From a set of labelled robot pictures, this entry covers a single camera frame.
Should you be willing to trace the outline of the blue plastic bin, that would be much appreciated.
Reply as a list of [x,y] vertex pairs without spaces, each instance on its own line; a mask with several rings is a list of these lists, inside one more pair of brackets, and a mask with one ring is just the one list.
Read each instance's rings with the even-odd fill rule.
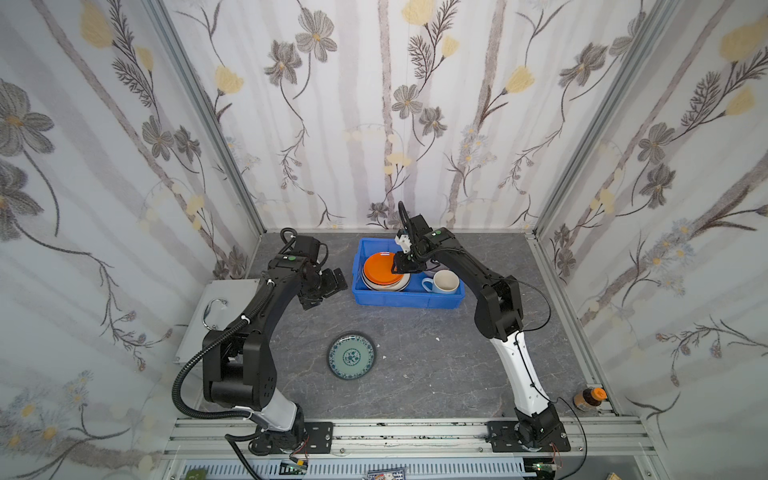
[[451,293],[431,292],[425,289],[424,279],[430,272],[412,274],[402,290],[386,292],[370,289],[364,282],[363,267],[365,261],[379,252],[394,255],[400,247],[392,239],[362,238],[353,263],[352,293],[355,301],[363,306],[419,308],[419,309],[456,309],[466,296],[465,283]]

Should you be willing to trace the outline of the orange plate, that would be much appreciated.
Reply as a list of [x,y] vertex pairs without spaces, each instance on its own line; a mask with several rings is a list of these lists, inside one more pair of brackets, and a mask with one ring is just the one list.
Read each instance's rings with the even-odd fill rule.
[[395,254],[377,252],[368,257],[363,264],[364,277],[377,286],[391,286],[399,283],[403,274],[394,273]]

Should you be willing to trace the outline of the cream ceramic mug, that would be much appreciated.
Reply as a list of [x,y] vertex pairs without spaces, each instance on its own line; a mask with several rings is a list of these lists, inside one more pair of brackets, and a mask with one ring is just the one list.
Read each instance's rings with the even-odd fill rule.
[[461,285],[460,278],[450,270],[441,270],[432,277],[425,277],[422,280],[422,288],[431,294],[451,295],[454,294]]

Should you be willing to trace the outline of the teal patterned plate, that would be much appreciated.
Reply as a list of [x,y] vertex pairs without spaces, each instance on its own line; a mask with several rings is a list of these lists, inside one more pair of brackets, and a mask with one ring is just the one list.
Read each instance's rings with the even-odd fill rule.
[[357,380],[371,371],[376,354],[376,346],[369,337],[361,333],[345,333],[329,346],[327,363],[335,377]]

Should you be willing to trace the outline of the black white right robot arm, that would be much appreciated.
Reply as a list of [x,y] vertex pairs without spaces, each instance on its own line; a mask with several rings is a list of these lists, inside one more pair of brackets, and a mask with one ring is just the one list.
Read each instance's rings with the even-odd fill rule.
[[499,355],[512,388],[516,426],[513,444],[527,451],[571,449],[555,403],[544,393],[525,341],[520,284],[472,256],[450,231],[414,226],[397,232],[393,271],[421,273],[435,261],[455,273],[476,297],[474,321]]

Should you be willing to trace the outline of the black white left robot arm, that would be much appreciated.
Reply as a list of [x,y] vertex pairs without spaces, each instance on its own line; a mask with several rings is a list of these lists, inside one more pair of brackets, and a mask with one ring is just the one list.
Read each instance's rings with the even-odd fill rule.
[[278,390],[271,338],[293,299],[309,310],[347,288],[341,269],[324,268],[308,257],[283,254],[270,261],[241,314],[203,340],[203,396],[221,410],[197,417],[247,420],[274,446],[301,446],[308,437],[303,412]]

